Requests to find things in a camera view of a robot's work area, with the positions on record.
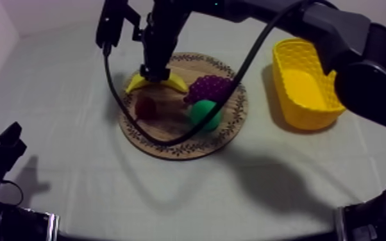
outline yellow basket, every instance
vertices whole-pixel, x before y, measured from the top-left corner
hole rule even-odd
[[[335,72],[325,76],[314,46],[299,38],[278,42],[273,49],[274,82],[283,115],[306,130],[332,124],[345,107],[335,95]]]

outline wooden plate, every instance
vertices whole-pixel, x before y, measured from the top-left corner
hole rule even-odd
[[[205,75],[216,75],[225,78],[235,76],[235,72],[223,62],[198,53],[175,53],[168,67],[175,74],[181,76],[187,85],[193,84],[198,77]],[[189,121],[189,107],[183,102],[185,94],[160,85],[151,85],[126,94],[124,90],[130,81],[131,78],[125,82],[121,97],[132,117],[136,117],[135,103],[138,96],[151,97],[157,103],[158,120],[137,121],[138,125],[152,137],[159,140],[172,140],[192,128]],[[154,145],[148,141],[128,122],[122,113],[119,116],[119,124],[127,139],[147,154],[167,160],[200,158],[222,148],[237,135],[247,116],[248,100],[246,94],[244,86],[239,85],[224,105],[222,122],[213,132],[197,134],[188,141],[171,147]]]

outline green ball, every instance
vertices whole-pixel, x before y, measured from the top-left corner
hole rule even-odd
[[[193,104],[192,109],[190,110],[190,121],[193,125],[199,124],[208,113],[211,112],[212,108],[216,105],[213,101],[198,101],[196,104]],[[221,110],[205,125],[203,128],[204,131],[213,131],[215,130],[221,122]]]

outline floral border pattern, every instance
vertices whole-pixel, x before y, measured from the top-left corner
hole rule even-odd
[[[212,65],[213,67],[215,67],[216,69],[219,69],[220,71],[225,72],[228,78],[233,78],[235,76],[235,72],[231,70],[229,66],[210,56],[186,53],[186,54],[177,54],[171,57],[171,62],[180,62],[180,61],[188,61],[188,62],[205,61],[210,65]],[[208,148],[215,149],[216,147],[220,147],[223,143],[225,143],[225,140],[227,138],[230,138],[231,135],[234,134],[237,124],[244,120],[244,115],[242,115],[242,113],[244,112],[244,104],[247,101],[246,89],[242,84],[240,84],[237,87],[235,93],[236,93],[235,109],[232,111],[233,119],[232,121],[225,123],[226,126],[224,128],[221,128],[219,130],[219,133],[213,138],[206,139],[205,141],[204,140],[197,141],[193,144],[192,143],[179,144],[173,147],[154,145],[148,139],[143,137],[136,130],[135,127],[133,127],[133,125],[128,121],[126,116],[122,115],[122,121],[126,126],[126,134],[130,138],[136,140],[139,144],[145,147],[151,147],[155,151],[158,151],[159,153],[165,152],[165,153],[170,153],[174,156],[180,156],[181,154],[185,154],[185,153],[190,154],[195,151],[204,151]],[[130,109],[132,100],[133,100],[132,94],[126,94],[123,97],[122,101],[124,105],[127,107],[127,109]]]

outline white tablecloth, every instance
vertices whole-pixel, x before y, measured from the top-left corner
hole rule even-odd
[[[274,30],[246,74],[247,121],[220,153],[166,162],[123,136],[94,44],[96,22],[22,39],[0,73],[0,133],[22,125],[26,154],[6,178],[23,206],[57,213],[61,230],[114,240],[272,240],[332,229],[332,210],[386,186],[386,129],[347,111],[334,127],[294,133],[278,115]],[[193,15],[176,51],[212,55],[237,70],[264,24]],[[125,24],[110,64],[119,85],[142,46]],[[15,200],[4,188],[0,199]]]

